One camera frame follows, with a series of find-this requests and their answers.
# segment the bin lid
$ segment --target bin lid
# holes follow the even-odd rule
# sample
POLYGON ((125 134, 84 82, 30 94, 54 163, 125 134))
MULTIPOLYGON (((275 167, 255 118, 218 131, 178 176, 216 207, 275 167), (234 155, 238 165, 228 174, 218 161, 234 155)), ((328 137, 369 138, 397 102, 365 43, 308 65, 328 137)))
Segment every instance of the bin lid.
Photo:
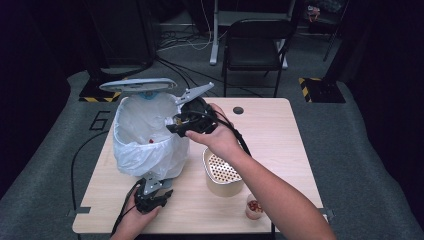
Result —
POLYGON ((173 89, 177 84, 169 78, 128 79, 107 82, 99 86, 108 92, 150 92, 173 89))

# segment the small cup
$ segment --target small cup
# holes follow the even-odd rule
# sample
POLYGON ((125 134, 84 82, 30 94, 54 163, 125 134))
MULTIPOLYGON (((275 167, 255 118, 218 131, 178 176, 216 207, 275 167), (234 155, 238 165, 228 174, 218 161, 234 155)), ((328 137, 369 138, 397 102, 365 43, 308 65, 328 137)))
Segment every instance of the small cup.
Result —
POLYGON ((262 217, 263 212, 264 211, 255 196, 253 196, 253 194, 249 194, 246 201, 246 216, 249 219, 257 220, 262 217))

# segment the hand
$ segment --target hand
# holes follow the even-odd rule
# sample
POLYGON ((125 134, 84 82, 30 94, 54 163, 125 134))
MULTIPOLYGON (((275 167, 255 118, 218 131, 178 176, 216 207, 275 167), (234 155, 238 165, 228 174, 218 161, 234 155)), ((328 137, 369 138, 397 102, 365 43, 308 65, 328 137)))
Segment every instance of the hand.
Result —
POLYGON ((135 239, 138 235, 141 234, 143 229, 159 214, 161 206, 156 207, 151 212, 147 214, 140 213, 135 206, 134 202, 134 193, 137 191, 137 188, 131 193, 131 196, 127 202, 124 213, 125 216, 122 218, 119 223, 115 234, 111 239, 135 239))
MULTIPOLYGON (((214 103, 211 103, 210 105, 212 109, 217 112, 217 117, 220 120, 227 122, 225 119, 225 113, 222 109, 214 103)), ((200 134, 194 131, 187 131, 186 136, 197 143, 206 145, 211 152, 225 161, 230 161, 230 157, 238 151, 244 152, 234 136, 234 133, 222 123, 218 123, 218 127, 210 134, 200 134)))

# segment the metal strainer basket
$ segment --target metal strainer basket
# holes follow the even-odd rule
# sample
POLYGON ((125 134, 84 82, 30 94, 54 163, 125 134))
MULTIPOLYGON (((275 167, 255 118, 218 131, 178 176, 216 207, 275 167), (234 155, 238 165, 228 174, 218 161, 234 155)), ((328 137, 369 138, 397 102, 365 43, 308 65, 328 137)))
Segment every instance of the metal strainer basket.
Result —
POLYGON ((206 170, 206 184, 219 197, 232 197, 243 188, 240 175, 227 162, 213 154, 209 148, 203 152, 206 170))

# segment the white plastic bag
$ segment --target white plastic bag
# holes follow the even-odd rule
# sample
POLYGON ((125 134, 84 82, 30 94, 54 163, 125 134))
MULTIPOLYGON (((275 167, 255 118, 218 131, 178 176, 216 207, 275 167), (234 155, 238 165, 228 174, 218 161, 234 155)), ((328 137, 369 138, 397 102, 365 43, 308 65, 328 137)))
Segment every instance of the white plastic bag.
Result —
POLYGON ((172 134, 165 118, 178 113, 176 97, 157 93, 151 99, 132 95, 122 100, 113 126, 118 170, 132 176, 147 172, 158 180, 177 177, 188 158, 189 139, 172 134))

